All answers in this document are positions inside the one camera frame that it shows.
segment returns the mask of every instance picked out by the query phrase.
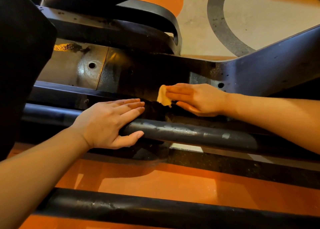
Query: person's left arm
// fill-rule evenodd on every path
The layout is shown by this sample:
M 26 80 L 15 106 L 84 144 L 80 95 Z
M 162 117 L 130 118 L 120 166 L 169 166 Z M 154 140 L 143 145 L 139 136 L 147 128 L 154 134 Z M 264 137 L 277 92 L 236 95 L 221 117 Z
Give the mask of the person's left arm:
M 49 140 L 0 162 L 0 229 L 16 229 L 32 213 L 70 166 L 90 148 L 134 145 L 137 131 L 119 129 L 144 111 L 139 99 L 97 103 L 74 124 Z

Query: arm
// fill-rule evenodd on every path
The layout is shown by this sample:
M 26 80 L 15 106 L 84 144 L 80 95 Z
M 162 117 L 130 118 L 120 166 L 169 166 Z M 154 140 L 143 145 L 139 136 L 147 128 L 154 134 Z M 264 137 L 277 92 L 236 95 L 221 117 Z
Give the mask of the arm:
M 167 97 L 198 116 L 226 115 L 320 154 L 320 101 L 225 93 L 208 84 L 167 86 Z
M 137 131 L 119 129 L 144 111 L 139 99 L 97 103 L 49 140 L 0 162 L 0 228 L 15 229 L 32 213 L 69 167 L 90 148 L 134 145 Z

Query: forearm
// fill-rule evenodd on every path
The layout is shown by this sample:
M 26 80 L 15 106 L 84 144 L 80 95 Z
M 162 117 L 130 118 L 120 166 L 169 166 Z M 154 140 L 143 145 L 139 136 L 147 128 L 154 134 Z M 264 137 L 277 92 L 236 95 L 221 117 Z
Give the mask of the forearm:
M 85 139 L 68 128 L 0 162 L 0 228 L 18 228 L 88 149 Z
M 228 94 L 224 115 L 320 154 L 320 101 Z

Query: gray curved stripe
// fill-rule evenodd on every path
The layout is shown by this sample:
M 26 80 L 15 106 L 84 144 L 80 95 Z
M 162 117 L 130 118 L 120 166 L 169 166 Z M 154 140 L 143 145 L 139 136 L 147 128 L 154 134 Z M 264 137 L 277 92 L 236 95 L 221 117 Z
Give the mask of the gray curved stripe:
M 219 41 L 234 55 L 240 57 L 255 51 L 234 35 L 223 13 L 225 0 L 208 0 L 207 14 L 210 26 Z

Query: person's right arm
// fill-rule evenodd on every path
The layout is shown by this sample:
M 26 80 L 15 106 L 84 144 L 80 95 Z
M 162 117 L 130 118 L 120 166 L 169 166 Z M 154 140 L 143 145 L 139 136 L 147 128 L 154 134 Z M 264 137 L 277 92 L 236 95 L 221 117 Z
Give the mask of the person's right arm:
M 167 86 L 166 96 L 195 115 L 226 115 L 320 154 L 320 101 L 253 97 L 185 83 Z

